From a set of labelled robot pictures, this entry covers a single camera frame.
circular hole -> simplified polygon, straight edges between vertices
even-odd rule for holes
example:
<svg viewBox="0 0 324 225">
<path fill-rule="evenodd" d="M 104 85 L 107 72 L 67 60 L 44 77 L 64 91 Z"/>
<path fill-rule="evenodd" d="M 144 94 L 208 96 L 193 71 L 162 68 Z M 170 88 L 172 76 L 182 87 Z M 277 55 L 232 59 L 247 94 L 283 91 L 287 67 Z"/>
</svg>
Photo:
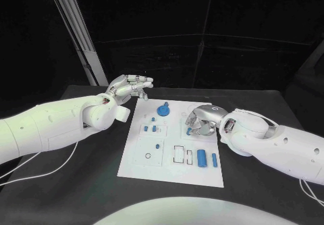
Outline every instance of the circular hole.
<svg viewBox="0 0 324 225">
<path fill-rule="evenodd" d="M 316 155 L 320 154 L 320 149 L 319 148 L 314 149 L 314 153 L 316 153 Z"/>
</svg>

blue battery-shaped cylinder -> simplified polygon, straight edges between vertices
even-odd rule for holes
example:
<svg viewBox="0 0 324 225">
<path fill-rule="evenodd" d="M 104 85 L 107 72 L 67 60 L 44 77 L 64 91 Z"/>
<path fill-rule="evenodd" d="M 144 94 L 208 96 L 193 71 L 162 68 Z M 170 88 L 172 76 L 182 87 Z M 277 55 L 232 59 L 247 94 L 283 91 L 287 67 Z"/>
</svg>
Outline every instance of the blue battery-shaped cylinder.
<svg viewBox="0 0 324 225">
<path fill-rule="evenodd" d="M 214 165 L 215 165 L 215 167 L 218 167 L 218 158 L 216 158 L 216 154 L 215 153 L 212 154 L 212 157 L 214 157 Z"/>
<path fill-rule="evenodd" d="M 208 167 L 206 151 L 203 149 L 198 150 L 198 166 Z"/>
</svg>

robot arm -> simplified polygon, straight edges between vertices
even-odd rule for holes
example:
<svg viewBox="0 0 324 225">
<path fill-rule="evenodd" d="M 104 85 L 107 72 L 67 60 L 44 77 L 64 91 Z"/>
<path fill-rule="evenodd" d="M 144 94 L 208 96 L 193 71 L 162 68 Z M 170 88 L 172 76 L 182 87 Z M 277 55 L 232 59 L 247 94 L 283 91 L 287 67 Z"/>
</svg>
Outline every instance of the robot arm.
<svg viewBox="0 0 324 225">
<path fill-rule="evenodd" d="M 254 156 L 290 176 L 324 185 L 324 138 L 239 109 L 228 113 L 218 106 L 203 105 L 193 110 L 186 124 L 192 125 L 196 118 L 202 127 L 189 131 L 191 135 L 212 135 L 219 128 L 221 142 L 239 155 Z"/>
<path fill-rule="evenodd" d="M 121 106 L 131 96 L 147 100 L 144 87 L 153 79 L 123 75 L 107 93 L 49 102 L 0 120 L 0 164 L 31 153 L 59 149 L 127 121 L 130 109 Z"/>
</svg>

table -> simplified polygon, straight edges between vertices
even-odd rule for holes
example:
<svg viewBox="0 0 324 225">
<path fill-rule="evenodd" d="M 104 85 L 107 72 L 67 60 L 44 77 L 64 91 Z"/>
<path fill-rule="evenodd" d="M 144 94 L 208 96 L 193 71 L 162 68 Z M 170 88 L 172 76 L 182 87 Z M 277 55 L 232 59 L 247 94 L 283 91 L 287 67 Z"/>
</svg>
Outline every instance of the table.
<svg viewBox="0 0 324 225">
<path fill-rule="evenodd" d="M 62 99 L 97 95 L 106 90 L 107 87 L 72 85 Z M 303 129 L 275 90 L 153 88 L 147 94 L 156 99 L 212 102 L 229 112 L 237 108 L 247 109 L 280 124 Z M 124 104 L 131 109 L 127 123 L 116 121 L 108 130 L 80 142 L 68 164 L 55 174 L 5 186 L 0 192 L 2 224 L 88 225 L 131 204 L 170 196 L 228 200 L 299 224 L 324 224 L 324 209 L 303 193 L 299 180 L 267 167 L 254 157 L 238 155 L 221 141 L 225 188 L 117 177 L 136 103 L 133 97 Z M 74 146 L 42 153 L 13 173 L 11 180 L 57 169 Z"/>
</svg>

cable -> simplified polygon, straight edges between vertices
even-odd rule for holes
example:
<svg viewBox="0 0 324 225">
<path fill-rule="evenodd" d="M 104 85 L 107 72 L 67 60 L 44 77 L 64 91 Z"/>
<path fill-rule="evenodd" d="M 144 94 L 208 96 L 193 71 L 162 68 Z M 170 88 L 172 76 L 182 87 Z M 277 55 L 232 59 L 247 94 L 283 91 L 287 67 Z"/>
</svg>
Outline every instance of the cable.
<svg viewBox="0 0 324 225">
<path fill-rule="evenodd" d="M 44 177 L 44 176 L 47 176 L 47 175 L 49 175 L 49 174 L 52 174 L 52 173 L 55 173 L 64 166 L 65 166 L 65 164 L 68 163 L 68 161 L 70 161 L 70 159 L 71 159 L 71 157 L 72 157 L 72 155 L 74 155 L 74 152 L 75 152 L 75 150 L 77 150 L 77 146 L 78 146 L 78 142 L 77 142 L 77 144 L 75 144 L 75 149 L 74 149 L 74 151 L 72 151 L 72 153 L 71 153 L 71 155 L 70 155 L 70 158 L 68 158 L 68 160 L 65 161 L 65 163 L 61 165 L 61 167 L 57 169 L 57 170 L 54 170 L 52 172 L 49 172 L 49 173 L 47 173 L 47 174 L 42 174 L 42 175 L 38 175 L 38 176 L 34 176 L 34 177 L 25 177 L 25 178 L 21 178 L 21 179 L 16 179 L 16 180 L 12 180 L 12 181 L 9 181 L 9 182 L 6 182 L 6 183 L 3 183 L 3 184 L 0 184 L 0 186 L 3 186 L 3 185 L 6 185 L 6 184 L 11 184 L 11 183 L 13 183 L 13 182 L 16 182 L 16 181 L 21 181 L 21 180 L 28 180 L 28 179 L 32 179 L 32 178 L 38 178 L 38 177 Z"/>
<path fill-rule="evenodd" d="M 304 183 L 307 185 L 307 188 L 309 188 L 310 192 L 313 193 L 313 196 L 304 190 L 303 181 L 304 181 Z M 313 192 L 313 190 L 311 190 L 311 188 L 310 188 L 309 183 L 306 182 L 306 180 L 301 180 L 300 179 L 300 185 L 301 185 L 301 188 L 303 188 L 303 192 L 320 203 L 322 206 L 324 206 L 324 201 L 317 198 L 317 196 L 316 196 L 316 194 L 314 194 L 314 192 Z"/>
<path fill-rule="evenodd" d="M 94 78 L 94 80 L 95 80 L 97 86 L 100 86 L 100 83 L 98 83 L 98 80 L 97 80 L 97 76 L 95 76 L 95 73 L 94 73 L 94 71 L 93 71 L 93 67 L 91 67 L 91 65 L 90 65 L 90 62 L 88 62 L 88 59 L 87 59 L 87 55 L 85 55 L 85 53 L 84 53 L 84 50 L 83 50 L 83 47 L 81 47 L 81 44 L 80 44 L 80 41 L 78 41 L 78 38 L 77 38 L 77 34 L 75 34 L 74 29 L 72 29 L 72 26 L 71 26 L 71 24 L 70 24 L 70 20 L 68 20 L 68 17 L 67 17 L 67 15 L 65 15 L 65 10 L 64 10 L 64 8 L 62 8 L 61 2 L 59 2 L 59 0 L 54 0 L 54 1 L 55 1 L 55 3 L 57 3 L 58 8 L 59 8 L 59 12 L 61 12 L 64 21 L 65 21 L 67 26 L 68 26 L 68 29 L 70 29 L 70 33 L 71 33 L 72 39 L 74 39 L 74 41 L 75 41 L 75 44 L 77 44 L 78 49 L 80 49 L 80 53 L 81 53 L 83 58 L 84 58 L 84 60 L 85 60 L 85 63 L 87 63 L 87 64 L 85 64 L 85 67 L 87 67 L 88 70 L 90 70 L 90 73 L 91 73 L 91 76 L 93 76 L 93 78 Z"/>
<path fill-rule="evenodd" d="M 41 152 L 26 162 L 23 162 L 12 171 L 9 171 L 3 176 L 0 176 L 0 179 L 6 177 L 21 166 L 23 166 L 39 154 Z"/>
</svg>

